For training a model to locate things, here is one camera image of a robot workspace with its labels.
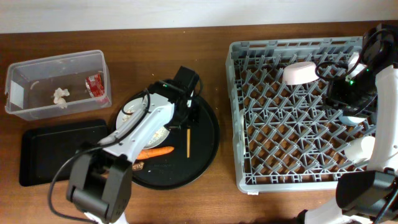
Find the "grey plastic dishwasher rack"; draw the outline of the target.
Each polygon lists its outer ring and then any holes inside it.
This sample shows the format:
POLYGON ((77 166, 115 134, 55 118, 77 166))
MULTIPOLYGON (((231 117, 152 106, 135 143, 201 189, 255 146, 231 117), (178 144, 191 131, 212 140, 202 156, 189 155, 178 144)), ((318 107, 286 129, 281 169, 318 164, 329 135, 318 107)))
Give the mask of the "grey plastic dishwasher rack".
POLYGON ((346 62, 360 37, 233 42, 226 79, 233 120, 236 185, 245 194, 334 189, 346 173, 362 172, 345 156, 348 143, 376 131, 373 120, 347 126, 340 111, 325 109, 323 80, 286 85, 284 68, 297 62, 346 62), (245 155, 239 140, 244 110, 245 155))

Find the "wooden chopstick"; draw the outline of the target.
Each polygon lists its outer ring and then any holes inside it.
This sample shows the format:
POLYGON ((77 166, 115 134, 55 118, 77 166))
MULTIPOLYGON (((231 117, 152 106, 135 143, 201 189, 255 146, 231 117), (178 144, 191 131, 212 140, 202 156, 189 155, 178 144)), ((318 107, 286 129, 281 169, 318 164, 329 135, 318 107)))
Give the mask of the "wooden chopstick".
POLYGON ((190 137, 191 135, 191 130, 187 129, 187 158, 190 158, 190 137))

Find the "clear plastic waste bin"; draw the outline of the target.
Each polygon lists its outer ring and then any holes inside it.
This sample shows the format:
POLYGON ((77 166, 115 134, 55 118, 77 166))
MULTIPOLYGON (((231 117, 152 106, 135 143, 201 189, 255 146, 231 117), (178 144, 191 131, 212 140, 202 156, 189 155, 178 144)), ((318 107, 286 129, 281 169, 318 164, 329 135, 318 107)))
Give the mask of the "clear plastic waste bin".
POLYGON ((7 69, 4 94, 7 96, 6 113, 26 121, 100 110, 112 105, 109 70, 100 50, 13 63, 7 69), (104 95, 92 98, 85 78, 97 73, 101 75, 104 95), (70 93, 64 97, 65 109, 53 103, 57 88, 70 93))

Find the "brown food scrap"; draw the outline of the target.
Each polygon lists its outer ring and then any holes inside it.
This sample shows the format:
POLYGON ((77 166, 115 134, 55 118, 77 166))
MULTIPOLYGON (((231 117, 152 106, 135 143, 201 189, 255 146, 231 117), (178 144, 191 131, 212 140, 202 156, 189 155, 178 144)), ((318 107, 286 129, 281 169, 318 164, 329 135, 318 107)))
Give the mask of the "brown food scrap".
POLYGON ((144 168, 144 162, 142 162, 142 161, 134 163, 132 165, 132 170, 133 171, 139 171, 139 170, 142 170, 143 168, 144 168))

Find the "white cup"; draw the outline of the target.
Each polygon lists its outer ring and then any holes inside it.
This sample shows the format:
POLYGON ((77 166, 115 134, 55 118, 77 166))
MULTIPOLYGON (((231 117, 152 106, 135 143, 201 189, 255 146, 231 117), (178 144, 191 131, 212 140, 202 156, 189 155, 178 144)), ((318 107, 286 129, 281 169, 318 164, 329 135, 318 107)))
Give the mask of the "white cup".
POLYGON ((345 156, 355 164, 368 161, 372 156, 375 140, 373 136, 363 136, 350 141, 344 149, 345 156))

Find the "white plastic fork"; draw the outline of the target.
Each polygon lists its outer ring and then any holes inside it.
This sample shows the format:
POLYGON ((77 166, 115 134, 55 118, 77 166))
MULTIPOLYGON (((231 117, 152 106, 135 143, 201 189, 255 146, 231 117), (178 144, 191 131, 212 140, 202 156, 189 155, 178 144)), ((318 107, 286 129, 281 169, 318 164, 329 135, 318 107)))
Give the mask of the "white plastic fork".
POLYGON ((241 155, 245 155, 245 135, 244 135, 244 110, 239 110, 239 140, 241 142, 241 155))

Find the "black rectangular tray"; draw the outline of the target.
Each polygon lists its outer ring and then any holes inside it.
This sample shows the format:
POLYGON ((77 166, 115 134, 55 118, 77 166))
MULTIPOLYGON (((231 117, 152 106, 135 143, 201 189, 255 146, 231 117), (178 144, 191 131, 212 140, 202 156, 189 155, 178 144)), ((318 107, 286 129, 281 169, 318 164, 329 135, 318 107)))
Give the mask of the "black rectangular tray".
POLYGON ((108 135, 103 119, 35 128, 22 135, 19 183, 23 187, 50 183, 76 153, 108 135))

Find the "pink bowl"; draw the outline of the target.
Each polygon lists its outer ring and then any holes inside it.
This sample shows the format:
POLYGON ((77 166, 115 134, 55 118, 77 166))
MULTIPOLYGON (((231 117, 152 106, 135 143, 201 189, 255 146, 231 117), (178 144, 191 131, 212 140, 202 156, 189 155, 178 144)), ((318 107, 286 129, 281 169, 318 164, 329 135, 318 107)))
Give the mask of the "pink bowl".
POLYGON ((282 81, 286 85, 301 85, 313 82, 319 77, 315 74, 314 62, 297 62, 284 68, 282 81))

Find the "red sauce packet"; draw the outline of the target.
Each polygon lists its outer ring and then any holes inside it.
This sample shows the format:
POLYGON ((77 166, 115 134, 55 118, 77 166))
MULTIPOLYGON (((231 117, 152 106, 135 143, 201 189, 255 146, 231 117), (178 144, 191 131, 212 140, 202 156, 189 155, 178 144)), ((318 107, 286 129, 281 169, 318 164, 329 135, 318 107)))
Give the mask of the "red sauce packet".
POLYGON ((104 86, 99 73, 85 78, 85 85, 92 98, 104 95, 104 86))

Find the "blue cup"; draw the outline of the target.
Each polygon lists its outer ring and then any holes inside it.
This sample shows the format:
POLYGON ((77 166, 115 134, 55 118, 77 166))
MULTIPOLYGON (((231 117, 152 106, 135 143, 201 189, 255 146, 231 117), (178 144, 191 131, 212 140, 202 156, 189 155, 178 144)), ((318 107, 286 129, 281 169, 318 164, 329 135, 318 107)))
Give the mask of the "blue cup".
POLYGON ((339 115, 338 119, 341 121, 342 124, 345 124, 347 126, 356 126, 366 120, 366 118, 343 116, 342 114, 339 115))

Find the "grey plate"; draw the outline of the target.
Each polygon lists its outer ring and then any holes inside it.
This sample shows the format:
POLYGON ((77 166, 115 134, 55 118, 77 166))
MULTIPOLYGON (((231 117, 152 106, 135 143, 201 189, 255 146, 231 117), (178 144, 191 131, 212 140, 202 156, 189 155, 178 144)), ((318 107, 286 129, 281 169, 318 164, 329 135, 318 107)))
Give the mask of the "grey plate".
MULTIPOLYGON (((116 118, 116 124, 115 127, 116 129, 119 129, 130 117, 129 113, 135 113, 136 110, 138 109, 138 106, 141 104, 141 99, 136 98, 134 100, 131 100, 124 106, 124 111, 120 111, 117 115, 116 118)), ((167 137, 169 136, 170 131, 167 130, 165 127, 161 127, 156 133, 152 136, 150 141, 144 146, 144 149, 151 149, 157 147, 159 144, 164 142, 167 137)))

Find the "white napkin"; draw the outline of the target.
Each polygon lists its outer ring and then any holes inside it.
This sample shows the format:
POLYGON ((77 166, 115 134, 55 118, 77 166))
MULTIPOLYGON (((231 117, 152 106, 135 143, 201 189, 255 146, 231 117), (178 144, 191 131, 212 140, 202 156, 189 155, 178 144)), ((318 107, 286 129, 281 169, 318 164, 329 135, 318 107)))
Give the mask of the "white napkin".
POLYGON ((67 89, 57 88, 53 94, 53 103, 58 105, 61 109, 67 108, 67 102, 64 99, 65 96, 69 96, 70 93, 67 89))

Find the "orange carrot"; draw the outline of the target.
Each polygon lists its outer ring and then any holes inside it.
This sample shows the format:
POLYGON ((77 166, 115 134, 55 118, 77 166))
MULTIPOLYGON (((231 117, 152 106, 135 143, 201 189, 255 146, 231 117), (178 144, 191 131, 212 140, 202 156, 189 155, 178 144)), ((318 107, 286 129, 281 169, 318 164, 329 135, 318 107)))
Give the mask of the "orange carrot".
POLYGON ((152 148, 152 149, 143 149, 139 155, 137 156, 137 160, 150 159, 152 157, 163 156, 171 153, 174 150, 174 147, 160 147, 160 148, 152 148))

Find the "round black serving tray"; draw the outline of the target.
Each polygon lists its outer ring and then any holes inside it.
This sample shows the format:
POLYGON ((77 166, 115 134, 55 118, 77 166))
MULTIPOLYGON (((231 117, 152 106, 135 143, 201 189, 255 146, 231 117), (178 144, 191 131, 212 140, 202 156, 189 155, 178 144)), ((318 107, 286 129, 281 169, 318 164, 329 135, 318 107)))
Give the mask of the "round black serving tray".
POLYGON ((200 107, 198 126, 191 130, 190 158, 187 158, 187 130, 170 131, 167 139, 155 148, 172 146, 166 155, 143 160, 144 168, 134 171, 132 181, 154 190, 182 187, 201 176, 216 156, 220 142, 220 127, 214 111, 202 97, 197 97, 200 107))

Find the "rice and nut scraps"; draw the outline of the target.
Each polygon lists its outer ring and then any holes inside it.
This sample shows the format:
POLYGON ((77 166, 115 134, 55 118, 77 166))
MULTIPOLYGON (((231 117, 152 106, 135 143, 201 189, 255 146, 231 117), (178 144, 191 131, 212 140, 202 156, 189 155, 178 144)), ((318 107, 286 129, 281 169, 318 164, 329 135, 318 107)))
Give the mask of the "rice and nut scraps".
MULTIPOLYGON (((128 113, 134 113, 134 110, 127 110, 126 113, 120 112, 120 114, 123 114, 120 118, 117 118, 116 120, 116 128, 119 128, 122 124, 124 124, 130 117, 131 115, 128 115, 128 113)), ((144 146, 144 149, 150 149, 150 148, 155 148, 159 144, 161 144, 163 141, 166 140, 168 137, 170 131, 168 131, 165 127, 161 127, 156 133, 151 137, 149 142, 144 146)))

